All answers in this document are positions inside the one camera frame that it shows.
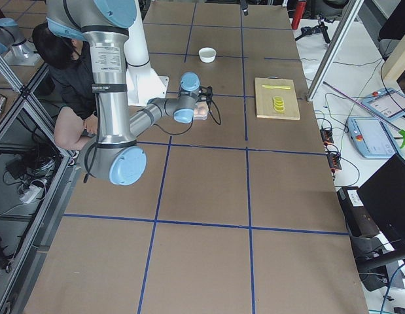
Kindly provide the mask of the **clear plastic egg box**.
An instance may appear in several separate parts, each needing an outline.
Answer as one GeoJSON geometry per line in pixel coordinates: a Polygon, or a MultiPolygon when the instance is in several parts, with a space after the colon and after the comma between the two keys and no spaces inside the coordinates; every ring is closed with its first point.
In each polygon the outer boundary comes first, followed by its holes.
{"type": "Polygon", "coordinates": [[[208,105],[205,101],[198,102],[194,109],[194,120],[206,120],[209,114],[208,105]]]}

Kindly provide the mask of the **black box device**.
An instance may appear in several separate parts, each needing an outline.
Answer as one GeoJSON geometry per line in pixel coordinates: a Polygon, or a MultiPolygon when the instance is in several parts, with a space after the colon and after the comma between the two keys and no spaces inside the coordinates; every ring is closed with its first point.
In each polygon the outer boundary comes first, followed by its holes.
{"type": "Polygon", "coordinates": [[[373,238],[379,234],[379,228],[361,201],[357,186],[341,187],[338,194],[347,226],[353,237],[373,238]]]}

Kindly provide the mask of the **red bottle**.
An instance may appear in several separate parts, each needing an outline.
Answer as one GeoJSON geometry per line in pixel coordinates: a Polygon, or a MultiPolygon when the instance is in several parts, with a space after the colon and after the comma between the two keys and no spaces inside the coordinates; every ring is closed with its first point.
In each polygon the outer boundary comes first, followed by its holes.
{"type": "Polygon", "coordinates": [[[291,28],[293,30],[298,29],[300,24],[300,20],[303,17],[304,11],[306,7],[306,0],[297,0],[296,8],[292,17],[291,28]]]}

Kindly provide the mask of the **white bowl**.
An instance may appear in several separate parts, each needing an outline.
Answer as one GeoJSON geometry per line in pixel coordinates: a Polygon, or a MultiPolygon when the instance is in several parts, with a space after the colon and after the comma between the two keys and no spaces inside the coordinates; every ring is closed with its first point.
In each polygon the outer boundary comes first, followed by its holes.
{"type": "Polygon", "coordinates": [[[215,61],[215,58],[217,56],[217,51],[211,47],[203,47],[203,48],[199,49],[198,55],[199,55],[201,62],[211,63],[211,62],[215,61]]]}

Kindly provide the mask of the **black tripod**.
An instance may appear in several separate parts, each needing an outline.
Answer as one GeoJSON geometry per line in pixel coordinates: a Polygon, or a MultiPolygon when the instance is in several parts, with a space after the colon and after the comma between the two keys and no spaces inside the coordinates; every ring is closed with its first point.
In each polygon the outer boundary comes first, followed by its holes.
{"type": "Polygon", "coordinates": [[[298,41],[303,37],[321,34],[323,36],[323,39],[325,40],[325,43],[330,44],[330,37],[328,35],[328,27],[326,26],[326,23],[333,24],[334,22],[335,20],[329,20],[328,18],[325,18],[323,15],[319,14],[317,15],[317,25],[314,27],[302,27],[300,29],[301,34],[295,38],[295,41],[298,41]]]}

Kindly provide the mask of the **yellow plastic knife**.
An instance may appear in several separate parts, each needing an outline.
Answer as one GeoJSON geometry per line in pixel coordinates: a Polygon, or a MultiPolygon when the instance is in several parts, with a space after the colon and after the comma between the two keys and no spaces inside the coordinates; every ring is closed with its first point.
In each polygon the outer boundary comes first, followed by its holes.
{"type": "Polygon", "coordinates": [[[262,87],[266,88],[266,89],[271,89],[271,90],[273,90],[273,89],[290,90],[291,89],[290,86],[276,86],[276,85],[266,85],[266,84],[263,84],[262,87]]]}

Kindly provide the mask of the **wooden cutting board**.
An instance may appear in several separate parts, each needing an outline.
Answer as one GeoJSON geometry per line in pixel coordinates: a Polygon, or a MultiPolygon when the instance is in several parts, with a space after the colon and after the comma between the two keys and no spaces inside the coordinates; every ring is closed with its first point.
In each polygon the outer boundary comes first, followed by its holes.
{"type": "Polygon", "coordinates": [[[255,78],[257,118],[300,120],[300,111],[292,80],[255,78]]]}

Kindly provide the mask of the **teach pendant far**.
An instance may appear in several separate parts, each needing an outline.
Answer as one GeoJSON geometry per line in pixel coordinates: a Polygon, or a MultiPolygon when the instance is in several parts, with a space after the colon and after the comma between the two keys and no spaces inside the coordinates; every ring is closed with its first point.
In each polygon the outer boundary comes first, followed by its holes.
{"type": "Polygon", "coordinates": [[[405,116],[405,95],[392,88],[372,92],[361,103],[390,122],[405,116]]]}

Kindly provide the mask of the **teach pendant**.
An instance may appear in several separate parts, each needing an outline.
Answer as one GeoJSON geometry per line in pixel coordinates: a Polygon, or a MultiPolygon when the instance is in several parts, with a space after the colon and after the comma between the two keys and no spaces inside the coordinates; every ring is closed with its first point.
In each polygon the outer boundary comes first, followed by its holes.
{"type": "Polygon", "coordinates": [[[386,160],[399,153],[394,137],[378,119],[350,116],[347,127],[352,143],[364,158],[386,160]]]}
{"type": "Polygon", "coordinates": [[[405,95],[392,88],[372,92],[361,103],[390,122],[405,116],[405,95]]]}

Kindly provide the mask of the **orange black usb hub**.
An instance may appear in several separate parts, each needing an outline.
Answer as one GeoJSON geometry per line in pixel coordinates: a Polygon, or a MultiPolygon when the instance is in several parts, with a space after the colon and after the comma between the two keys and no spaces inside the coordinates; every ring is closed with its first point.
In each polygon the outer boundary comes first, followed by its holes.
{"type": "Polygon", "coordinates": [[[330,170],[335,173],[342,169],[341,166],[341,153],[333,141],[333,132],[330,128],[320,129],[321,139],[326,152],[326,157],[328,160],[330,170]]]}

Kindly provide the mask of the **teach pendant near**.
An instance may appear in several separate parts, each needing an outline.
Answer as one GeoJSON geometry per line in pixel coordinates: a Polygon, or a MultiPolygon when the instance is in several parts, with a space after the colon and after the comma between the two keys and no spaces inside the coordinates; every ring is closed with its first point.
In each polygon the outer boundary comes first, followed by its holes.
{"type": "Polygon", "coordinates": [[[364,158],[386,160],[399,153],[394,137],[378,119],[350,116],[347,127],[352,143],[364,158]]]}

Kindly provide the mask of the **seated person in black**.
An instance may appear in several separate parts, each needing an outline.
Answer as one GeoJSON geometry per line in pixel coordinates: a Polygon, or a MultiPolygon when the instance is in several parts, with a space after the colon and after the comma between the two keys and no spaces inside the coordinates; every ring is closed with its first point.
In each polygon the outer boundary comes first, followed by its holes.
{"type": "Polygon", "coordinates": [[[89,44],[56,36],[46,22],[33,29],[32,39],[63,101],[54,128],[55,143],[81,150],[98,127],[89,44]]]}

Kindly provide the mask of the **black monitor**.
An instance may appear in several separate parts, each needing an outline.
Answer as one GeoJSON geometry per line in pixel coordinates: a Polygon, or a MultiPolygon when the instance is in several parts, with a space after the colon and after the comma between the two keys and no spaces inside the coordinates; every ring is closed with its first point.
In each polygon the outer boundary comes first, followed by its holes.
{"type": "Polygon", "coordinates": [[[380,232],[405,260],[405,159],[391,156],[357,190],[360,200],[380,232]]]}

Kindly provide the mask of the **aluminium frame post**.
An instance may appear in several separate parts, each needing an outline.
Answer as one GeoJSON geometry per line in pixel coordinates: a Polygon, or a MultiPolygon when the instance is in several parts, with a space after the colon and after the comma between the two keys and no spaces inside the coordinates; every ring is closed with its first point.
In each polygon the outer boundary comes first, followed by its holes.
{"type": "Polygon", "coordinates": [[[318,67],[318,70],[313,78],[313,81],[309,87],[308,94],[306,96],[307,101],[312,101],[320,85],[324,82],[326,74],[336,57],[350,27],[354,22],[357,14],[364,0],[350,0],[342,14],[342,18],[338,23],[338,26],[334,32],[331,42],[325,52],[323,59],[318,67]]]}

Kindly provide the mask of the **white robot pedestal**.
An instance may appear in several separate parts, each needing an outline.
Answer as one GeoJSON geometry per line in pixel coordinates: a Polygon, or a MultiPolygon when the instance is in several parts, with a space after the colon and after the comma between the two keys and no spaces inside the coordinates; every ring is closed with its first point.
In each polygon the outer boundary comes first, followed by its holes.
{"type": "Polygon", "coordinates": [[[169,78],[159,76],[150,64],[139,1],[134,3],[137,14],[124,44],[127,97],[129,106],[144,107],[153,98],[165,98],[169,78]]]}

